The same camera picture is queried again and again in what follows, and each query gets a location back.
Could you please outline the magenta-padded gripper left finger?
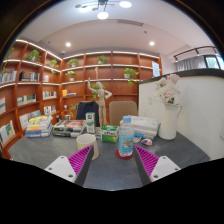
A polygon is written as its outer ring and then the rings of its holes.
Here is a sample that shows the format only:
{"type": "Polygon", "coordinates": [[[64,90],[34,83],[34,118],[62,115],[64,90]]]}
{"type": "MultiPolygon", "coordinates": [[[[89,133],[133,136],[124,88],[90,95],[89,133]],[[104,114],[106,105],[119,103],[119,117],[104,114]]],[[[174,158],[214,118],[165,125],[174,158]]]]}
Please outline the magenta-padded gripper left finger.
{"type": "Polygon", "coordinates": [[[68,157],[64,155],[59,156],[45,170],[82,186],[85,182],[93,154],[93,146],[87,146],[68,157]]]}

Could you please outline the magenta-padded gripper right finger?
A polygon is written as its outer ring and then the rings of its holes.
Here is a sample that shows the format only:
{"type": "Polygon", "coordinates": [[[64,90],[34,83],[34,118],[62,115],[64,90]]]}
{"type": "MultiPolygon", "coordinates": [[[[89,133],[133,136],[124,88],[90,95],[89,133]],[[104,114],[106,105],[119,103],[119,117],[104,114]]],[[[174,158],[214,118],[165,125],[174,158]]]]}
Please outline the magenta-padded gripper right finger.
{"type": "Polygon", "coordinates": [[[167,156],[158,157],[140,146],[134,147],[133,155],[143,185],[147,185],[180,170],[180,167],[167,156]]]}

